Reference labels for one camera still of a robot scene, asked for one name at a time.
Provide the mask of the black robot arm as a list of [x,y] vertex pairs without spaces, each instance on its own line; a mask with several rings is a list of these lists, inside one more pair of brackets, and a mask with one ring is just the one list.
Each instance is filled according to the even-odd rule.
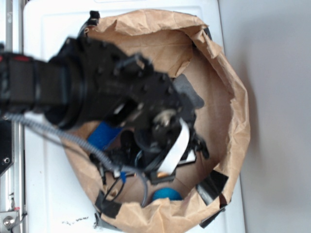
[[48,62],[23,54],[0,55],[0,113],[18,121],[31,111],[62,130],[101,121],[132,128],[130,143],[104,150],[79,144],[108,171],[143,171],[153,184],[174,179],[177,166],[206,143],[195,131],[203,106],[187,78],[172,81],[141,54],[87,37],[68,38]]

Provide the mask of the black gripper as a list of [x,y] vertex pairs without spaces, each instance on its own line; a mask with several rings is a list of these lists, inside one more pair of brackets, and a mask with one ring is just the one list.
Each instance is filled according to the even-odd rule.
[[97,74],[105,92],[104,122],[125,128],[121,145],[105,151],[112,163],[142,170],[151,183],[170,182],[178,166],[209,151],[195,131],[196,113],[167,74],[157,72],[141,54],[105,52]]

